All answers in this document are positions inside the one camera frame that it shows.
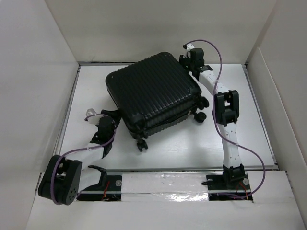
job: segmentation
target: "black suitcase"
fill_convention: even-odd
[[[179,62],[162,52],[106,77],[107,90],[119,109],[140,151],[143,138],[171,127],[190,114],[198,122],[206,115],[196,110],[209,106],[201,89]]]

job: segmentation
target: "white floor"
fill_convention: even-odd
[[[80,148],[90,141],[96,127],[84,122],[93,108],[116,109],[106,91],[105,77],[123,66],[81,67],[61,153]],[[212,65],[215,72],[218,65]],[[222,80],[240,95],[238,141],[255,150],[267,168],[274,161],[265,132],[241,65],[224,65]],[[202,87],[203,95],[210,94]],[[124,123],[118,127],[113,149],[95,164],[107,169],[212,169],[221,168],[223,150],[210,116],[204,124],[193,118],[148,138],[149,149],[140,153]],[[261,169],[250,153],[240,152],[246,168]],[[248,171],[251,189],[262,171]],[[209,201],[209,191],[201,182],[205,172],[126,173],[122,179],[121,202],[73,202],[57,206],[35,197],[27,230],[153,229],[153,230],[304,230],[296,201],[285,172],[267,171],[263,187],[254,201]]]
[[[219,65],[211,66],[217,74]],[[61,154],[84,147],[96,132],[95,126],[84,122],[88,108],[97,112],[101,109],[116,109],[106,90],[105,77],[122,67],[124,66],[81,67]],[[255,150],[267,168],[276,168],[242,66],[223,65],[221,82],[239,92],[238,142]],[[210,93],[202,85],[201,89],[202,95],[211,101]],[[214,129],[211,111],[211,106],[204,110],[208,117],[201,125],[191,116],[176,126],[150,136],[146,140],[149,149],[143,153],[138,151],[135,140],[121,121],[113,149],[106,158],[96,164],[109,170],[221,169],[222,143]],[[245,168],[261,168],[259,160],[249,152],[240,149],[240,156]]]
[[[128,199],[122,202],[75,201],[70,206],[57,206],[51,200],[36,196],[27,230],[305,229],[285,172],[268,171],[263,188],[253,196],[254,202],[186,201],[184,198],[167,199],[167,196],[166,199],[152,200],[152,195],[159,196],[157,192],[177,197],[200,191],[206,193],[206,187],[200,186],[205,175],[200,173],[176,175],[173,179],[168,174],[153,175],[124,175],[125,195],[133,196],[127,196]],[[147,176],[152,180],[140,179]],[[248,172],[248,176],[254,189],[262,172]],[[160,186],[151,186],[158,182]]]

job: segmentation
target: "screw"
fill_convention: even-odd
[[[244,178],[242,182],[243,182],[244,185],[249,185],[249,180],[248,180],[248,178]]]
[[[115,181],[115,185],[116,185],[117,187],[120,187],[120,186],[121,186],[121,180]]]

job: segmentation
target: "wire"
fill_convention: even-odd
[[[92,115],[87,116],[86,118],[92,117],[92,116],[96,116],[96,115],[92,114]],[[108,140],[106,143],[104,143],[102,145],[97,145],[97,146],[93,146],[93,147],[84,147],[84,148],[80,148],[80,149],[70,150],[70,151],[64,153],[62,156],[60,156],[60,158],[57,160],[57,162],[54,165],[54,169],[53,169],[52,176],[51,176],[50,195],[51,195],[51,199],[52,199],[53,203],[55,203],[56,205],[61,205],[59,202],[57,202],[57,200],[55,198],[55,195],[54,195],[54,180],[55,180],[55,177],[56,177],[56,174],[57,174],[57,168],[58,168],[59,163],[61,162],[61,160],[64,157],[66,157],[67,155],[71,154],[71,153],[76,153],[76,152],[85,151],[85,150],[95,150],[95,149],[99,149],[99,148],[102,148],[104,146],[107,146],[108,144],[110,144],[114,140],[115,134],[116,134],[116,129],[114,129],[114,134],[111,137],[111,139]]]
[[[244,185],[241,182],[239,182],[239,185],[244,189],[245,195],[247,196],[248,193],[247,193],[246,188],[244,187]]]
[[[207,40],[204,40],[204,39],[196,39],[196,40],[192,40],[192,41],[187,42],[185,45],[187,45],[187,44],[189,44],[189,43],[192,43],[192,42],[206,42],[206,43],[210,44],[211,46],[213,46],[213,48],[216,50],[216,52],[217,52],[218,55],[219,55],[219,59],[220,59],[220,70],[219,70],[219,73],[218,73],[218,75],[217,75],[217,78],[216,78],[216,81],[215,81],[215,84],[214,84],[213,96],[212,96],[212,98],[213,98],[213,100],[212,100],[213,111],[215,111],[214,95],[215,95],[215,92],[216,92],[217,83],[218,83],[218,81],[219,81],[219,79],[220,79],[220,77],[221,77],[221,73],[222,73],[222,67],[223,67],[222,55],[221,55],[219,49],[218,49],[212,42],[210,42],[210,41],[207,41]],[[231,193],[220,193],[220,194],[221,194],[221,195],[232,196],[232,197],[235,196],[235,197],[237,197],[237,198],[246,198],[246,197],[249,197],[249,196],[253,195],[255,192],[257,192],[257,191],[261,188],[261,186],[263,185],[263,183],[264,183],[264,180],[265,180],[265,165],[264,165],[264,162],[263,162],[263,160],[261,159],[261,157],[260,157],[257,153],[255,153],[253,150],[248,149],[248,148],[246,148],[246,147],[244,147],[244,146],[242,146],[242,145],[239,145],[238,143],[234,143],[233,141],[227,140],[227,139],[221,134],[221,132],[220,132],[218,126],[217,126],[215,112],[213,112],[212,114],[213,114],[214,126],[215,126],[215,129],[216,129],[216,132],[218,133],[218,135],[219,135],[223,140],[225,140],[225,141],[227,141],[227,142],[229,142],[229,143],[231,143],[231,144],[233,144],[233,145],[237,145],[239,148],[242,148],[242,149],[244,149],[244,150],[246,150],[246,151],[249,151],[249,152],[251,152],[252,154],[254,154],[254,155],[259,159],[259,161],[261,162],[261,165],[262,165],[262,168],[263,168],[263,177],[262,177],[262,180],[261,180],[260,184],[258,185],[258,187],[255,188],[255,190],[252,191],[250,194],[245,195],[245,196],[239,196],[239,195],[235,195],[235,194],[231,194]]]
[[[106,191],[107,191],[107,188],[109,188],[109,185],[110,185],[110,181],[108,181],[108,183],[106,184],[106,188],[104,190],[104,195],[102,196],[101,200],[103,200],[106,197]]]

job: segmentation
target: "clear tape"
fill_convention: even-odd
[[[122,201],[133,202],[207,202],[209,194],[204,193],[126,193],[121,196]]]

